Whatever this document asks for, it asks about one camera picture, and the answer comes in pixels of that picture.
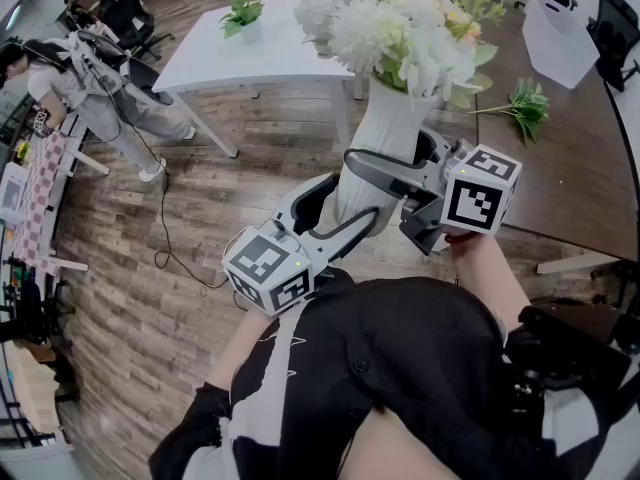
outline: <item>gray pants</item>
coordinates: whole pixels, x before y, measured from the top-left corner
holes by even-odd
[[[136,101],[124,90],[115,93],[113,99],[120,109],[120,115],[129,123],[158,138],[178,140],[189,132],[188,120],[177,121],[153,109],[140,109]],[[147,170],[152,170],[157,165],[156,159],[133,128],[119,120],[111,98],[87,96],[77,111],[95,136],[120,150],[130,164]]]

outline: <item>black and white clothing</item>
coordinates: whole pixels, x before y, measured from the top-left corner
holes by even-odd
[[[194,453],[215,453],[217,480],[333,479],[367,414],[386,407],[460,478],[578,478],[552,439],[496,429],[502,355],[492,314],[455,285],[333,287],[267,329],[231,393],[198,390],[152,455],[152,476],[181,479]],[[600,447],[581,464],[593,464]]]

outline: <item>brown desk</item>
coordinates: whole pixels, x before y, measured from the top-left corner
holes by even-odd
[[[522,162],[505,224],[617,258],[637,260],[634,181],[624,138],[604,83],[595,68],[570,91],[531,66],[522,24],[508,12],[483,39],[498,54],[480,72],[494,85],[477,97],[477,108],[508,103],[518,77],[542,84],[550,121],[538,130],[537,144],[525,147],[522,132],[506,115],[478,115],[477,139]]]

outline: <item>white sleeve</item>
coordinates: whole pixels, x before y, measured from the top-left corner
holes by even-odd
[[[36,101],[41,101],[45,95],[53,91],[51,85],[51,72],[49,69],[38,69],[29,72],[29,81],[27,82],[27,90],[31,97]]]

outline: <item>small potted plant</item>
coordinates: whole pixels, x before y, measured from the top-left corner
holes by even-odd
[[[253,43],[260,38],[261,27],[258,18],[262,14],[262,2],[249,0],[231,0],[231,12],[225,14],[220,21],[224,21],[224,38],[240,34],[245,43]]]

